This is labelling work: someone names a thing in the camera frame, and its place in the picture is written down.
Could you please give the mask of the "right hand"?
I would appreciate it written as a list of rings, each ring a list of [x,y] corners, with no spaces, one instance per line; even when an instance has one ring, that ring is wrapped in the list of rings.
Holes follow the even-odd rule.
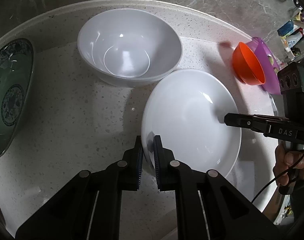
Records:
[[[302,152],[295,152],[286,150],[283,147],[283,142],[279,143],[277,148],[275,149],[275,166],[273,168],[274,176],[281,174],[289,167],[291,167],[294,163],[299,161],[301,156],[303,155]],[[298,162],[298,164],[294,167],[294,169],[299,170],[299,178],[304,180],[304,157]]]

